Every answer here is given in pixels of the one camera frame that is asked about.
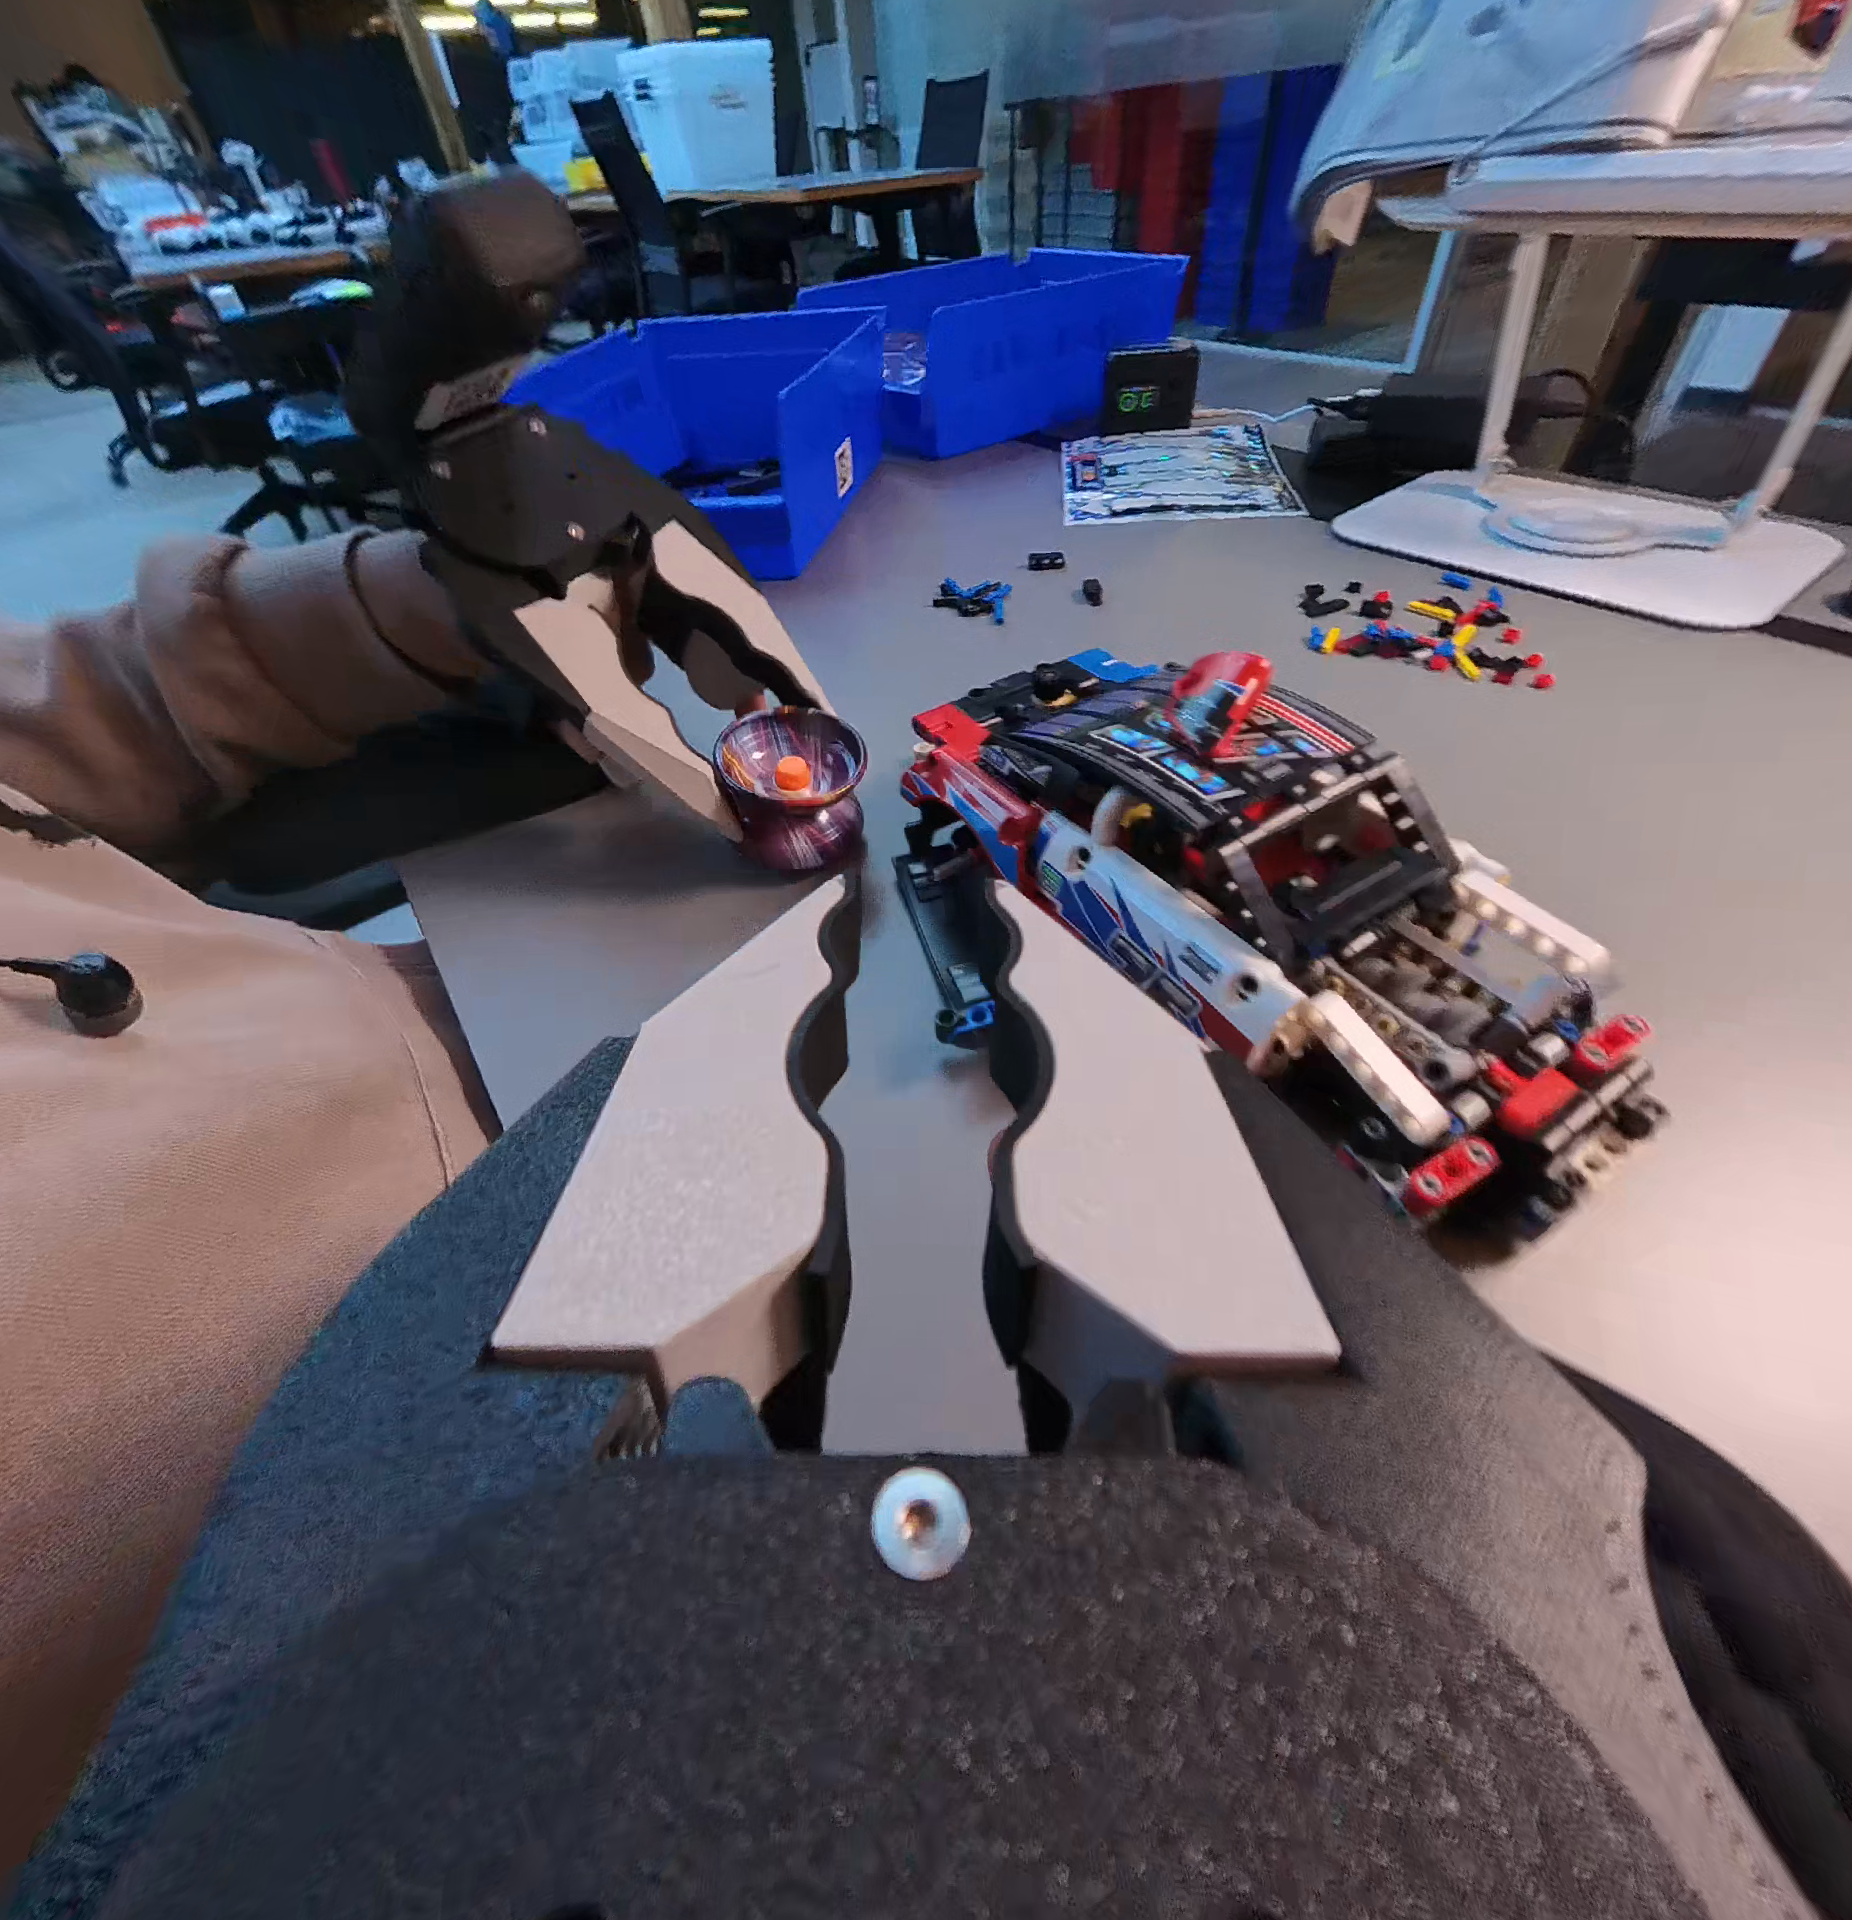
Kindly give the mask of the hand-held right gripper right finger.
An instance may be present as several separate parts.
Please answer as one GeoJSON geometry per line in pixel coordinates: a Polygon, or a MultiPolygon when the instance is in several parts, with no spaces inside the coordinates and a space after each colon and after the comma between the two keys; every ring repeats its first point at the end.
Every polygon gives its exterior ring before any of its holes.
{"type": "Polygon", "coordinates": [[[1108,1388],[1315,1381],[1343,1345],[1211,1053],[1015,888],[985,885],[985,1320],[1032,1448],[1108,1388]]]}

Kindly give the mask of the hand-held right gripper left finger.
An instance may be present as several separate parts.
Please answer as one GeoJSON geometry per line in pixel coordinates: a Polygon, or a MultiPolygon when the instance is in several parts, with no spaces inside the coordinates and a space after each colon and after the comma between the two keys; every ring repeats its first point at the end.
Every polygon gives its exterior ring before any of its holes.
{"type": "Polygon", "coordinates": [[[832,876],[633,1039],[488,1340],[498,1363],[732,1381],[821,1414],[851,1298],[843,1148],[856,874],[832,876]]]}

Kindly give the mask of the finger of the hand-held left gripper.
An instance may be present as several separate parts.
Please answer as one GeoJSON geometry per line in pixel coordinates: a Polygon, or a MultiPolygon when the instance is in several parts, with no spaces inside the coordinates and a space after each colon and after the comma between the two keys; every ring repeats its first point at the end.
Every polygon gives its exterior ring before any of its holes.
{"type": "Polygon", "coordinates": [[[649,533],[631,570],[631,630],[710,708],[835,708],[758,584],[680,521],[649,533]]]}
{"type": "Polygon", "coordinates": [[[581,708],[579,737],[617,780],[668,800],[725,843],[742,826],[707,756],[687,744],[671,708],[627,670],[610,579],[576,579],[561,597],[522,605],[514,622],[581,708]]]}

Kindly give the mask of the purple swirl yo-yo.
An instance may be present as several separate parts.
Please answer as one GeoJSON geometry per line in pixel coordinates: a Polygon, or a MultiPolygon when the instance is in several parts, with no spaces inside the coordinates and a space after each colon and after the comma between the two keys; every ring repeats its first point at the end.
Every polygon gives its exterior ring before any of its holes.
{"type": "Polygon", "coordinates": [[[865,765],[854,726],[799,706],[736,718],[711,756],[742,853],[784,874],[827,872],[854,856],[864,839],[865,765]]]}

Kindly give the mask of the lego race car model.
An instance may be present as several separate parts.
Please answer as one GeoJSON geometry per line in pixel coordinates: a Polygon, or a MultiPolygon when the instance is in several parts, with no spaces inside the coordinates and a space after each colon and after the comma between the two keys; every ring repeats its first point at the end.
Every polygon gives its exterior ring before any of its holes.
{"type": "Polygon", "coordinates": [[[978,855],[1396,1215],[1544,1236],[1668,1120],[1607,948],[1302,692],[1270,686],[1247,756],[1195,758],[1190,667],[1087,651],[916,714],[903,855],[978,855]]]}

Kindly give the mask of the person's left forearm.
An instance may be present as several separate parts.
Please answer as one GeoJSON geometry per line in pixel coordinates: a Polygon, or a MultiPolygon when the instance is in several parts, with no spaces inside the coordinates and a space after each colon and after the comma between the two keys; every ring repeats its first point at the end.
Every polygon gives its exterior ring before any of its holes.
{"type": "Polygon", "coordinates": [[[270,777],[433,716],[529,724],[413,533],[172,538],[126,601],[0,619],[0,830],[151,867],[270,777]]]}

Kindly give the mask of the pile of small lego pieces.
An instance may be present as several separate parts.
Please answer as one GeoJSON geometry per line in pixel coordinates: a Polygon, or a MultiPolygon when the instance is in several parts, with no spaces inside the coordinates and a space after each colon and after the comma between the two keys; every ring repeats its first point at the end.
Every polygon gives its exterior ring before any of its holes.
{"type": "Polygon", "coordinates": [[[1382,660],[1463,685],[1556,689],[1548,655],[1514,619],[1508,588],[1456,570],[1429,592],[1305,584],[1297,592],[1310,655],[1338,660],[1382,660]]]}

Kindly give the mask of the blue storage bin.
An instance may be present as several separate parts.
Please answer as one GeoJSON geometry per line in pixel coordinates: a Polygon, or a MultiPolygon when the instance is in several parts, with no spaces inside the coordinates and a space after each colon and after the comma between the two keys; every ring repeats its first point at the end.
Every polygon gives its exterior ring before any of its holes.
{"type": "Polygon", "coordinates": [[[653,319],[506,398],[669,485],[753,579],[792,581],[882,463],[884,344],[879,307],[653,319]]]}
{"type": "Polygon", "coordinates": [[[1180,252],[990,252],[805,286],[795,307],[879,311],[921,340],[924,373],[885,387],[890,455],[949,460],[1098,416],[1105,358],[1173,333],[1180,252]]]}

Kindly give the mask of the black office chair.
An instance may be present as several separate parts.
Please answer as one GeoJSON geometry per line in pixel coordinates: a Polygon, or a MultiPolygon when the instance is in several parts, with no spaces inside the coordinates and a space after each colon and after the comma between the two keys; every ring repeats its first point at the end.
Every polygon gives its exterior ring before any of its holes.
{"type": "Polygon", "coordinates": [[[15,314],[41,373],[70,369],[83,387],[112,398],[122,420],[106,450],[114,488],[128,486],[131,460],[164,474],[246,472],[256,488],[220,525],[221,535],[244,536],[276,519],[303,542],[310,517],[329,533],[340,529],[337,512],[320,502],[315,488],[276,467],[282,450],[265,389],[240,376],[197,380],[168,333],[136,320],[122,333],[112,331],[62,274],[26,252],[2,224],[0,299],[15,314]]]}
{"type": "MultiPolygon", "coordinates": [[[[951,80],[927,79],[914,168],[982,172],[987,97],[985,68],[951,80]]],[[[982,254],[975,194],[978,185],[965,182],[911,208],[914,251],[919,265],[937,266],[982,254]]]]}
{"type": "Polygon", "coordinates": [[[669,201],[612,94],[572,108],[627,239],[636,311],[644,320],[792,311],[798,274],[774,205],[687,194],[669,201]]]}

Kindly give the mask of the cluttered work table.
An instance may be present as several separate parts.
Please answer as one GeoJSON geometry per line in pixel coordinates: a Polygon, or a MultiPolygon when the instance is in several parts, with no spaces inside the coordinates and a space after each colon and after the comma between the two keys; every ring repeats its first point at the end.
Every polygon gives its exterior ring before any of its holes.
{"type": "Polygon", "coordinates": [[[82,66],[17,82],[11,97],[83,222],[131,274],[246,254],[354,258],[385,241],[379,203],[277,185],[252,147],[210,152],[173,111],[138,106],[82,66]]]}

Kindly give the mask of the wooden work table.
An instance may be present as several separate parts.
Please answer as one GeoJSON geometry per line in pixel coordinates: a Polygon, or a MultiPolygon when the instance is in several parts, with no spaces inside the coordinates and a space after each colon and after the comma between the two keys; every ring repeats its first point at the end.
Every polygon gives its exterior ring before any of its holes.
{"type": "Polygon", "coordinates": [[[896,167],[872,172],[786,175],[748,185],[659,189],[657,192],[666,205],[707,212],[713,208],[845,208],[870,221],[879,271],[890,274],[897,272],[903,261],[899,214],[947,196],[967,198],[983,178],[985,168],[980,165],[896,167]]]}

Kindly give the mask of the holographic sticker sheet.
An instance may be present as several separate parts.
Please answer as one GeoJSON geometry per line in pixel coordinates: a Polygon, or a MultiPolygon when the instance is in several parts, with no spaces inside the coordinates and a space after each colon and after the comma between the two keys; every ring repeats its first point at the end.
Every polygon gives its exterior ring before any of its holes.
{"type": "Polygon", "coordinates": [[[1072,440],[1059,479],[1066,527],[1307,517],[1255,418],[1072,440]]]}

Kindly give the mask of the black device green display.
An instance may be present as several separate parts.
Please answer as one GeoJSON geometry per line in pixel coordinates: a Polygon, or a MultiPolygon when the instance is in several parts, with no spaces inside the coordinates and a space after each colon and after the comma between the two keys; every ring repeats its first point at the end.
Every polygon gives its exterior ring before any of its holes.
{"type": "Polygon", "coordinates": [[[1165,340],[1105,352],[1098,437],[1137,437],[1190,429],[1201,352],[1194,340],[1165,340]]]}

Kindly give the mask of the black power adapter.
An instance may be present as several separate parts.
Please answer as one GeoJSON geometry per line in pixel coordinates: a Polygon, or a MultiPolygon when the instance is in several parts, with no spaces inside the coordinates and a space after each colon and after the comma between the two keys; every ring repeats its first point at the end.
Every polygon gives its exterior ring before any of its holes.
{"type": "MultiPolygon", "coordinates": [[[[1581,420],[1592,389],[1584,374],[1545,369],[1526,374],[1503,429],[1508,455],[1539,424],[1581,420]]],[[[1332,474],[1411,479],[1472,468],[1485,424],[1485,394],[1450,393],[1442,379],[1396,374],[1382,387],[1311,398],[1304,468],[1332,474]]]]}

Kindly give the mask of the instruction booklet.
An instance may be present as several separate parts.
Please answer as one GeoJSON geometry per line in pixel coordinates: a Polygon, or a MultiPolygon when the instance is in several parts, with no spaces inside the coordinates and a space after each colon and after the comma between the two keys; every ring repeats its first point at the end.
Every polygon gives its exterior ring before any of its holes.
{"type": "Polygon", "coordinates": [[[1382,181],[1852,136],[1852,4],[1370,4],[1287,194],[1348,243],[1382,181]]]}

